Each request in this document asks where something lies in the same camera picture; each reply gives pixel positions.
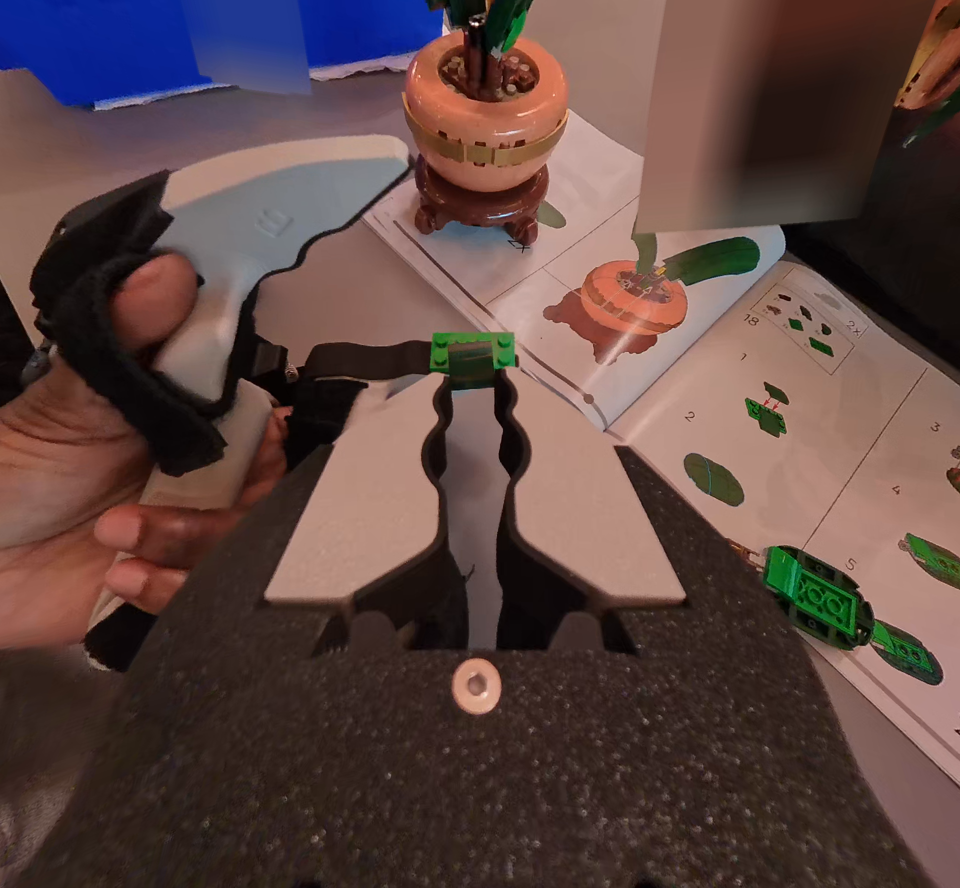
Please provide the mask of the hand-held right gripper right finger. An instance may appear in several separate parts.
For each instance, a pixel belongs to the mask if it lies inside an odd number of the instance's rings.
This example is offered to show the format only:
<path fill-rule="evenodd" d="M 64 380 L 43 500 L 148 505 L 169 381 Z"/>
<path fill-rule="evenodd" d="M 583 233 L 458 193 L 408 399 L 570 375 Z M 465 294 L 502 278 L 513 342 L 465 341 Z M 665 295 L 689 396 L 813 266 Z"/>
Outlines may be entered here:
<path fill-rule="evenodd" d="M 554 630 L 570 612 L 682 605 L 615 444 L 519 368 L 498 371 L 494 411 L 509 477 L 496 539 L 504 609 Z"/>

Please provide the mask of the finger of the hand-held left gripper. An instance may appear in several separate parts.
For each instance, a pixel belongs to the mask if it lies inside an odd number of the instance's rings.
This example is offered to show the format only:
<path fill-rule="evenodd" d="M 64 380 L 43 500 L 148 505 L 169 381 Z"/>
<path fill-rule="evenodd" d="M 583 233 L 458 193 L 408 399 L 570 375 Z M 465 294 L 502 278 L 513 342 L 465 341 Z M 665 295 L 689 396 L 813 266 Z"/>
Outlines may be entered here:
<path fill-rule="evenodd" d="M 389 345 L 357 342 L 315 344 L 299 370 L 295 409 L 351 409 L 374 382 L 391 382 L 430 372 L 431 342 Z"/>

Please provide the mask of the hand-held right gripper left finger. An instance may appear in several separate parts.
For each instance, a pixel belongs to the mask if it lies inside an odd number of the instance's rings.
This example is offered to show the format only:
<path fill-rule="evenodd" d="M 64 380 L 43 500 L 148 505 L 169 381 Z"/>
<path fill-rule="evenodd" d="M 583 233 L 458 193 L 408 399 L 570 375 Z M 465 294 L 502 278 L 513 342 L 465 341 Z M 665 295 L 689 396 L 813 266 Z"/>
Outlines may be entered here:
<path fill-rule="evenodd" d="M 450 380 L 426 376 L 331 446 L 263 596 L 272 606 L 423 619 L 461 579 L 450 552 Z"/>

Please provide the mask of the bright green toy brick plate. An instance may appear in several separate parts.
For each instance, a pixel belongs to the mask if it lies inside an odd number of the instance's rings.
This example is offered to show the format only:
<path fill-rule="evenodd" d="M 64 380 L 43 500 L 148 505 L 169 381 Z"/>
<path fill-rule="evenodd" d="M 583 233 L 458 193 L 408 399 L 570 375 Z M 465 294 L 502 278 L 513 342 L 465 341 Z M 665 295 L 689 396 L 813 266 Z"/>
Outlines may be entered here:
<path fill-rule="evenodd" d="M 434 332 L 429 370 L 450 378 L 480 378 L 518 365 L 512 332 Z"/>

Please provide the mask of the small dark green tile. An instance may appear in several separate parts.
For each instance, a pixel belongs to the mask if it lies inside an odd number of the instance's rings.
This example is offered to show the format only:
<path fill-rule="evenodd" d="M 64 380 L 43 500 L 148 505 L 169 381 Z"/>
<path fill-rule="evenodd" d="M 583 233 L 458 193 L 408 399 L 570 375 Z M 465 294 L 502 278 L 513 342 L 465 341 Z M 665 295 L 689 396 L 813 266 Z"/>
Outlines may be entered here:
<path fill-rule="evenodd" d="M 486 342 L 455 344 L 448 350 L 448 377 L 454 391 L 492 387 L 497 370 L 497 360 Z"/>

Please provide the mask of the person's left hand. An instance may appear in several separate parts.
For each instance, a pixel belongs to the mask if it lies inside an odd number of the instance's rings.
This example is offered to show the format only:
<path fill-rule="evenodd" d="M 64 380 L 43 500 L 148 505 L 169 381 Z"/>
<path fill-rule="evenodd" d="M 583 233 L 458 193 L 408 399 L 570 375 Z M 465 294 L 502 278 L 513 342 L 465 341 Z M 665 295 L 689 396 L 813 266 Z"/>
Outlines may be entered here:
<path fill-rule="evenodd" d="M 80 642 L 102 594 L 159 614 L 286 474 L 289 413 L 273 411 L 232 508 L 142 506 L 147 442 L 54 354 L 2 407 L 2 649 Z"/>

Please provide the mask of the building instruction booklet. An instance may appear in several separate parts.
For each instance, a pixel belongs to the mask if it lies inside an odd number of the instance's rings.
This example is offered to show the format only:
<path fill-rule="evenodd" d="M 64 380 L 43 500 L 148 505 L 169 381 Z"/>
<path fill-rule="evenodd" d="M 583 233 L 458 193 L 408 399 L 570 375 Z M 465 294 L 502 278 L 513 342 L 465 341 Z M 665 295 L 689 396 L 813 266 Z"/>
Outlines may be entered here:
<path fill-rule="evenodd" d="M 958 781 L 958 385 L 782 261 L 777 226 L 659 234 L 654 274 L 716 242 L 747 270 L 642 291 L 642 156 L 570 113 L 547 166 L 531 247 L 420 232 L 413 179 L 366 223 L 759 567 L 791 546 L 857 583 L 873 640 L 808 643 Z"/>

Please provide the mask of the green brick leaf assembly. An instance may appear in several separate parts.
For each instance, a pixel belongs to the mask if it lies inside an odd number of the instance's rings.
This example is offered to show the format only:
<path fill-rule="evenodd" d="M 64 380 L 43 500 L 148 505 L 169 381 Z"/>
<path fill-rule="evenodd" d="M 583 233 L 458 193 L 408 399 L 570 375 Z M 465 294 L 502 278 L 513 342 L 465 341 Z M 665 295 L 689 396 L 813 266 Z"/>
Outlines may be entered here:
<path fill-rule="evenodd" d="M 871 642 L 872 606 L 845 572 L 799 548 L 772 546 L 762 582 L 791 624 L 815 640 L 845 652 Z"/>

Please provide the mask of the pink brick flower pot model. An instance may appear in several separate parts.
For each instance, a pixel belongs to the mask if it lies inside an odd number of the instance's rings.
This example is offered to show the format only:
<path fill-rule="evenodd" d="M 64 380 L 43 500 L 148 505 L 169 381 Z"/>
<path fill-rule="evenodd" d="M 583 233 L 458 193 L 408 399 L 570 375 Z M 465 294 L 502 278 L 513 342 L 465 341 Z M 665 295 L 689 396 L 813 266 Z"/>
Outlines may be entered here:
<path fill-rule="evenodd" d="M 411 60 L 402 103 L 418 151 L 414 226 L 500 229 L 517 246 L 538 237 L 547 162 L 570 118 L 557 59 L 522 36 L 534 0 L 425 0 L 450 33 Z"/>

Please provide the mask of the blue plastic bin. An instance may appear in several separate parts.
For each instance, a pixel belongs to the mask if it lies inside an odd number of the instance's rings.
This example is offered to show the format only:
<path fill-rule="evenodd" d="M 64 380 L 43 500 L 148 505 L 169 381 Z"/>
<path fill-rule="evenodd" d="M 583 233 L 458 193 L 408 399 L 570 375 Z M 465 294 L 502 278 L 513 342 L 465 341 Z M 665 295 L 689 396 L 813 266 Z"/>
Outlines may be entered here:
<path fill-rule="evenodd" d="M 441 30 L 425 0 L 1 0 L 2 69 L 68 106 L 207 85 L 307 93 L 314 69 L 408 56 Z"/>

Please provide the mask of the dark orchid set box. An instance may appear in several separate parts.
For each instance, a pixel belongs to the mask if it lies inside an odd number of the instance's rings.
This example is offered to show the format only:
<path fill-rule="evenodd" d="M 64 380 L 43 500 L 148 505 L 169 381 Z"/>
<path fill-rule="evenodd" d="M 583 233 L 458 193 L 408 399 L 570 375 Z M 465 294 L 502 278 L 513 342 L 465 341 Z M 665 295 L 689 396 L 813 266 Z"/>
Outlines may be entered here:
<path fill-rule="evenodd" d="M 784 0 L 827 206 L 788 251 L 958 365 L 958 0 Z"/>

